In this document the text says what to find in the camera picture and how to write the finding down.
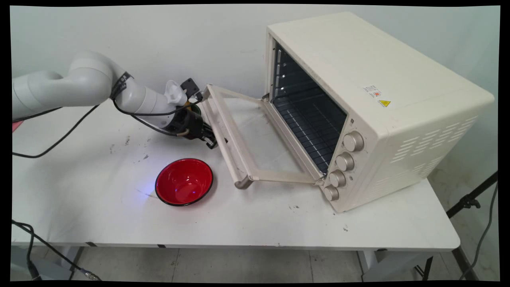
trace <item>oven door hinge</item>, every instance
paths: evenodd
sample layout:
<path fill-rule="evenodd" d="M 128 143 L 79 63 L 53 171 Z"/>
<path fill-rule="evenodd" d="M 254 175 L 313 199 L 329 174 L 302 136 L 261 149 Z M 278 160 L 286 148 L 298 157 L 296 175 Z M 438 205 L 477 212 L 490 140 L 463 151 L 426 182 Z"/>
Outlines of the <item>oven door hinge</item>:
<path fill-rule="evenodd" d="M 319 178 L 313 185 L 315 186 L 321 186 L 321 185 L 324 185 L 325 183 L 325 178 L 326 178 L 326 175 L 324 175 L 323 177 Z"/>

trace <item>white wall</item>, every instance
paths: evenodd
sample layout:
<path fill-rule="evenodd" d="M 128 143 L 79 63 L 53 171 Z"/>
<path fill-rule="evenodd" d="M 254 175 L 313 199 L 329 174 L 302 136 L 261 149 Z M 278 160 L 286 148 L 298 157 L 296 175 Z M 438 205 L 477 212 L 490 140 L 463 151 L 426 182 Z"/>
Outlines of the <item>white wall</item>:
<path fill-rule="evenodd" d="M 496 104 L 441 162 L 441 170 L 429 177 L 448 208 L 497 170 L 499 7 L 11 7 L 12 76 L 43 69 L 65 75 L 73 55 L 88 49 L 109 56 L 159 92 L 169 79 L 192 77 L 200 87 L 213 83 L 260 97 L 266 26 L 347 10 L 496 97 Z M 473 242 L 487 222 L 490 193 L 480 197 L 483 208 L 464 210 L 453 219 L 471 260 Z M 475 268 L 482 279 L 499 279 L 497 232 L 496 220 Z"/>

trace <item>white table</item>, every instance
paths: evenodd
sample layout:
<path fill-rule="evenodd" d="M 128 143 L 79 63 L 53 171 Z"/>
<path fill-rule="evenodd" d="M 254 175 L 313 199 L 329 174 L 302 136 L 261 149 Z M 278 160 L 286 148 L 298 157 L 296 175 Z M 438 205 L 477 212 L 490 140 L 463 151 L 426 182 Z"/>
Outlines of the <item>white table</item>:
<path fill-rule="evenodd" d="M 13 133 L 13 151 L 39 154 L 89 109 L 63 108 L 24 122 Z M 166 205 L 155 195 L 155 179 L 185 157 L 211 166 L 213 187 L 195 204 Z M 367 281 L 460 245 L 427 180 L 340 214 L 311 185 L 255 182 L 238 190 L 218 148 L 153 131 L 110 101 L 45 156 L 12 158 L 12 218 L 58 246 L 356 250 L 370 269 Z M 12 227 L 12 245 L 29 240 Z M 400 252 L 377 263 L 378 249 Z"/>

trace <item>warning label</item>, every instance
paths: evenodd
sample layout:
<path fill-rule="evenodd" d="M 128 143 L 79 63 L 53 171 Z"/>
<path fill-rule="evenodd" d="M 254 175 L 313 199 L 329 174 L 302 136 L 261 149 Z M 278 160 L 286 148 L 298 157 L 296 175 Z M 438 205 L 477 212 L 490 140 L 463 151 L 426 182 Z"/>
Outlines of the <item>warning label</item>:
<path fill-rule="evenodd" d="M 379 90 L 375 85 L 362 86 L 363 90 L 372 96 L 382 107 L 394 109 L 396 108 L 395 104 L 392 103 L 391 95 L 387 92 L 383 93 Z"/>
<path fill-rule="evenodd" d="M 379 103 L 381 105 L 383 105 L 384 107 L 388 107 L 388 105 L 391 103 L 391 101 L 379 101 Z"/>
<path fill-rule="evenodd" d="M 381 97 L 383 95 L 383 93 L 381 93 L 381 91 L 377 89 L 374 85 L 364 87 L 363 90 L 365 90 L 365 92 L 367 92 L 374 98 Z"/>

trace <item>oven knob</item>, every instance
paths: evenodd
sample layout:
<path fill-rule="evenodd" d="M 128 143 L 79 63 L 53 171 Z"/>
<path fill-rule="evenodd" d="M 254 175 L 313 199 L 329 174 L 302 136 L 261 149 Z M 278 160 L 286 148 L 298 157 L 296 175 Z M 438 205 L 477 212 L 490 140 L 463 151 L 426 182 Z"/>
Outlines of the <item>oven knob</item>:
<path fill-rule="evenodd" d="M 335 162 L 337 163 L 338 168 L 343 172 L 351 171 L 354 168 L 354 159 L 347 152 L 341 153 L 337 156 Z"/>
<path fill-rule="evenodd" d="M 340 198 L 338 190 L 334 188 L 332 185 L 328 185 L 324 188 L 324 195 L 329 201 L 338 200 Z"/>
<path fill-rule="evenodd" d="M 344 173 L 341 171 L 334 171 L 329 174 L 329 182 L 331 182 L 334 187 L 342 187 L 345 186 L 347 180 L 345 179 Z"/>
<path fill-rule="evenodd" d="M 344 135 L 344 146 L 350 152 L 357 152 L 363 149 L 363 137 L 360 133 L 352 131 Z"/>

